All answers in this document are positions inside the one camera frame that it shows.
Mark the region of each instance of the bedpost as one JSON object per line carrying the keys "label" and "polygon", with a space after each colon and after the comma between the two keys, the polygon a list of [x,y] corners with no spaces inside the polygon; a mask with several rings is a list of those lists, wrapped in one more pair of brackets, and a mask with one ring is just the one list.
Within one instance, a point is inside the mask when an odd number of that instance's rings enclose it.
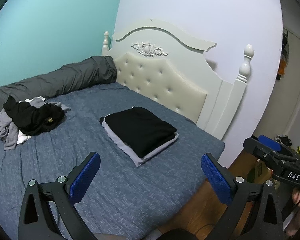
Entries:
{"label": "bedpost", "polygon": [[108,51],[109,51],[109,41],[108,41],[108,37],[109,37],[109,32],[105,32],[105,39],[103,40],[103,46],[102,46],[102,50],[101,50],[101,55],[102,56],[107,56],[108,55]]}
{"label": "bedpost", "polygon": [[244,61],[239,68],[239,74],[230,92],[226,107],[223,110],[215,130],[211,133],[214,137],[220,140],[225,135],[243,97],[247,86],[248,77],[250,75],[250,61],[252,60],[253,55],[253,47],[248,44],[244,49]]}

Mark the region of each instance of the blue textured pad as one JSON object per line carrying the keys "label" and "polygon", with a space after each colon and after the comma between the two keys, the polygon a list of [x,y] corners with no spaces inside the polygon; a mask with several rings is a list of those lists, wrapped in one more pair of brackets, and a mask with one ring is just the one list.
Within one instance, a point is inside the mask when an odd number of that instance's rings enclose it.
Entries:
{"label": "blue textured pad", "polygon": [[206,154],[201,158],[201,168],[220,202],[229,206],[232,203],[231,188]]}
{"label": "blue textured pad", "polygon": [[264,136],[264,135],[260,135],[258,138],[259,142],[262,143],[265,146],[268,146],[270,149],[280,152],[281,151],[281,145],[280,143]]}
{"label": "blue textured pad", "polygon": [[86,166],[82,169],[78,177],[70,186],[69,201],[72,205],[79,203],[87,192],[94,176],[100,168],[101,159],[99,154],[95,153]]}

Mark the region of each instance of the metal screw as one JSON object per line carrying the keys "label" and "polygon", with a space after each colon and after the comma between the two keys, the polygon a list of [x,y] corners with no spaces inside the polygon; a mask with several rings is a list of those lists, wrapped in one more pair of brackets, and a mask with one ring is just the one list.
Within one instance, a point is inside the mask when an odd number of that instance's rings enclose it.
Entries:
{"label": "metal screw", "polygon": [[244,178],[243,177],[236,177],[235,180],[239,183],[244,182]]}
{"label": "metal screw", "polygon": [[60,182],[60,183],[64,182],[65,180],[66,180],[66,177],[65,177],[65,176],[60,176],[60,177],[58,178],[58,182]]}
{"label": "metal screw", "polygon": [[267,184],[268,186],[272,186],[272,185],[273,185],[273,183],[272,183],[271,180],[267,180],[267,181],[266,181],[266,184]]}
{"label": "metal screw", "polygon": [[35,184],[35,180],[31,179],[31,181],[29,181],[29,186],[33,186]]}

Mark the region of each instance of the bed sheet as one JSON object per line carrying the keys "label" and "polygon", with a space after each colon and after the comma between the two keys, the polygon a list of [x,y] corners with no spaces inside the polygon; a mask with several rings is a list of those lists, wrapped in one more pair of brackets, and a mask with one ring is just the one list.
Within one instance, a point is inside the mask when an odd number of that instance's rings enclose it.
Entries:
{"label": "bed sheet", "polygon": [[[28,181],[50,182],[67,175],[91,151],[100,154],[101,167],[76,209],[91,231],[137,240],[171,218],[196,192],[205,179],[201,156],[210,152],[218,159],[224,150],[222,141],[189,119],[118,83],[52,100],[72,108],[56,129],[12,151],[4,151],[0,141],[0,224],[12,240],[18,238]],[[150,110],[179,133],[173,145],[138,168],[99,123],[101,116],[132,106]],[[62,233],[71,239],[55,208],[53,212]]]}

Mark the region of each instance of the bedpost finial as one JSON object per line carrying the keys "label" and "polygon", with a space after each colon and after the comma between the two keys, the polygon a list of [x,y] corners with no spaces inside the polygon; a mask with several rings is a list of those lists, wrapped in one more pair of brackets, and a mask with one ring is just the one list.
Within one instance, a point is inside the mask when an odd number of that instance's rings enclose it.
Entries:
{"label": "bedpost finial", "polygon": [[239,75],[236,80],[244,83],[248,82],[248,76],[250,75],[250,61],[253,58],[254,49],[252,45],[248,44],[244,49],[244,61],[239,68]]}
{"label": "bedpost finial", "polygon": [[109,45],[109,41],[108,41],[109,32],[105,32],[104,36],[105,36],[105,39],[104,39],[104,41],[103,41],[103,47],[104,47],[104,48],[107,48],[108,45]]}

